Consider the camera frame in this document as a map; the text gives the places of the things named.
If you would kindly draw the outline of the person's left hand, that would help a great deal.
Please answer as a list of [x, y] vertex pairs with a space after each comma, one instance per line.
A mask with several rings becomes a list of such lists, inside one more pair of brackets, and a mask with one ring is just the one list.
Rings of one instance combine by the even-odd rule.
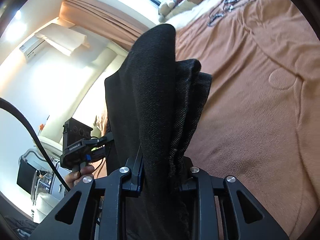
[[65, 176], [65, 182], [69, 188], [73, 188], [78, 182], [80, 182], [85, 176], [93, 176], [95, 168], [92, 165], [83, 167], [80, 171], [71, 172]]

